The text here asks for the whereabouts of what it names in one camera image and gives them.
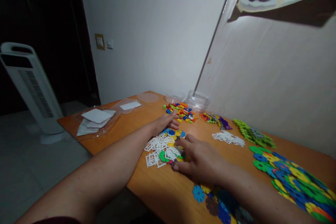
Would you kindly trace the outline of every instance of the pile of toy pieces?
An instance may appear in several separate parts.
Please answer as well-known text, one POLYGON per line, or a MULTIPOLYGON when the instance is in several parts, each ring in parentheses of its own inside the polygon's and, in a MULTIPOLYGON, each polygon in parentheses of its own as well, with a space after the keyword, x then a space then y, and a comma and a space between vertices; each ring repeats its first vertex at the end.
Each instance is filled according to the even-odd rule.
POLYGON ((229 123, 223 118, 223 117, 218 117, 218 115, 215 114, 199 114, 200 117, 203 118, 204 121, 207 123, 214 123, 217 124, 220 130, 232 130, 230 127, 229 123))
POLYGON ((198 117, 194 117, 192 109, 188 107, 185 103, 169 103, 168 105, 163 105, 163 108, 166 110, 167 114, 172 113, 174 110, 177 110, 177 115, 180 117, 177 121, 182 122, 182 120, 194 123, 198 117))
POLYGON ((282 155, 250 146, 253 164, 266 172, 279 193, 323 223, 335 223, 336 195, 316 177, 282 155))
POLYGON ((235 198, 220 187, 196 184, 192 191, 195 200, 199 203, 205 201, 209 213, 218 216, 224 224, 230 224, 232 217, 237 223, 254 223, 251 215, 239 205, 235 198))
POLYGON ((222 131, 216 134, 212 134, 212 137, 214 139, 218 139, 219 141, 224 141, 227 144, 235 144, 235 145, 240 145, 241 147, 245 146, 245 141, 237 136, 232 135, 228 131, 222 131))
POLYGON ((233 122, 237 125, 240 133, 243 135, 243 137, 245 137, 247 141, 262 147, 266 147, 267 145, 269 147, 275 148, 275 143, 273 142, 273 139, 262 134, 258 129, 251 128, 243 121, 237 119, 234 119, 233 122))
POLYGON ((153 152, 146 156, 147 167, 157 165, 160 168, 166 164, 173 166, 176 162, 182 161, 184 157, 183 148, 174 146, 174 143, 185 135, 184 131, 166 128, 158 136, 149 140, 144 150, 153 152))

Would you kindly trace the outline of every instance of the light switch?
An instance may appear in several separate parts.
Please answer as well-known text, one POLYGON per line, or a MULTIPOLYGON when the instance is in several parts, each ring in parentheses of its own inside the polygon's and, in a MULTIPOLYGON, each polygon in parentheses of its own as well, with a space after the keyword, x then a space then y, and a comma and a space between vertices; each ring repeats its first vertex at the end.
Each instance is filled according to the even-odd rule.
POLYGON ((108 40, 107 41, 107 48, 108 49, 113 49, 113 40, 108 40))
POLYGON ((97 49, 105 50, 104 35, 95 33, 94 37, 96 38, 97 49))

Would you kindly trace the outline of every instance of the wall plate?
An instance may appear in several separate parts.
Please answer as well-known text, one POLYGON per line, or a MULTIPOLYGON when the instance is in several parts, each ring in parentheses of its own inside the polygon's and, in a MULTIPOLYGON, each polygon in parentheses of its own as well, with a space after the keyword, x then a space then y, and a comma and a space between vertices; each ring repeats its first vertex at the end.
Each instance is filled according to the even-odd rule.
POLYGON ((104 35, 103 34, 95 33, 94 37, 96 39, 97 49, 105 50, 104 35))

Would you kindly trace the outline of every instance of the plastic packaging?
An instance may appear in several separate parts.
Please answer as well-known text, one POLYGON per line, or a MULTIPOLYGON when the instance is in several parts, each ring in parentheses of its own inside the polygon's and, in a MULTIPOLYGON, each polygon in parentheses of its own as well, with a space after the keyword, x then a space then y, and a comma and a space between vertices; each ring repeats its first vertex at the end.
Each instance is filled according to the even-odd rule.
POLYGON ((204 113, 210 104, 210 97, 200 92, 190 90, 185 101, 189 108, 197 113, 204 113))
POLYGON ((132 103, 132 102, 138 102, 141 104, 140 101, 138 100, 132 100, 132 99, 123 99, 121 100, 120 102, 118 102, 117 104, 115 104, 114 106, 112 107, 109 107, 107 105, 102 105, 102 106, 93 106, 93 107, 90 107, 90 108, 87 108, 87 109, 84 109, 74 115, 72 115, 72 120, 75 121, 76 123, 78 123, 78 128, 76 130, 76 133, 74 135, 74 137, 77 139, 77 141, 83 141, 83 140, 87 140, 87 139, 92 139, 92 138, 97 138, 97 137, 100 137, 102 135, 105 135, 107 134, 111 129, 112 127, 115 125, 115 123, 118 121, 119 117, 122 115, 122 114, 129 114, 131 113, 135 108, 132 108, 132 109, 129 109, 129 110, 123 110, 120 106, 121 105, 125 105, 125 104, 128 104, 128 103, 132 103), (97 131, 96 132, 93 132, 93 133, 90 133, 90 134, 85 134, 85 135, 80 135, 80 136, 77 136, 77 133, 78 133, 78 129, 79 127, 83 127, 86 128, 88 130, 88 132, 90 131, 90 127, 86 127, 85 125, 82 125, 82 122, 83 120, 85 119, 82 114, 92 110, 92 109, 99 109, 99 110, 110 110, 110 111, 115 111, 115 114, 107 121, 107 123, 101 127, 101 128, 96 128, 97 131))
POLYGON ((75 121, 76 123, 79 123, 79 126, 76 130, 76 134, 74 135, 74 137, 78 140, 78 141, 83 141, 83 140, 87 140, 87 139, 92 139, 92 138, 96 138, 96 137, 100 137, 102 135, 107 134, 110 129, 112 129, 112 127, 115 125, 115 123, 118 121, 119 117, 121 116, 121 113, 119 111, 115 111, 115 114, 108 120, 108 122, 101 128, 99 128, 97 130, 97 132, 93 132, 91 134, 85 134, 85 135, 81 135, 81 136, 77 136, 77 132, 79 127, 81 126, 83 120, 85 119, 82 114, 92 110, 92 109, 99 109, 99 110, 113 110, 111 107, 106 107, 105 106, 93 106, 87 109, 84 109, 76 114, 72 115, 72 120, 75 121))
POLYGON ((133 111, 133 109, 135 109, 135 108, 137 108, 137 107, 135 107, 135 108, 131 108, 131 109, 128 109, 128 110, 123 110, 120 106, 122 106, 122 105, 126 105, 126 104, 128 104, 128 103, 133 103, 133 102, 138 102, 138 103, 140 103, 141 104, 141 106, 143 105, 140 101, 138 101, 138 100, 132 100, 132 99, 128 99, 128 98, 126 98, 126 99, 123 99, 123 100, 121 100, 120 102, 118 102, 116 105, 114 105, 114 106, 112 106, 111 107, 111 109, 112 110, 115 110, 115 111, 117 111, 117 112, 119 112, 119 113, 121 113, 121 114, 129 114, 129 113, 131 113, 132 111, 133 111))
POLYGON ((168 90, 166 92, 167 103, 181 103, 185 97, 185 94, 178 90, 168 90))
POLYGON ((140 101, 147 102, 147 103, 153 103, 159 100, 159 97, 156 94, 151 94, 151 93, 138 94, 137 98, 140 101))

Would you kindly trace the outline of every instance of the white wall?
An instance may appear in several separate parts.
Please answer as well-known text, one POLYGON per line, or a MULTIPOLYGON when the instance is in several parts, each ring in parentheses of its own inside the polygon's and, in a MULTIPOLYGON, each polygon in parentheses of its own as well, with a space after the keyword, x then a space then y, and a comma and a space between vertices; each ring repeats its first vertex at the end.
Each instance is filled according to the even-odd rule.
POLYGON ((103 104, 195 88, 224 0, 83 2, 103 104), (94 33, 113 38, 114 50, 96 49, 94 33))
POLYGON ((211 111, 336 158, 335 37, 336 18, 322 28, 221 20, 197 90, 211 111))

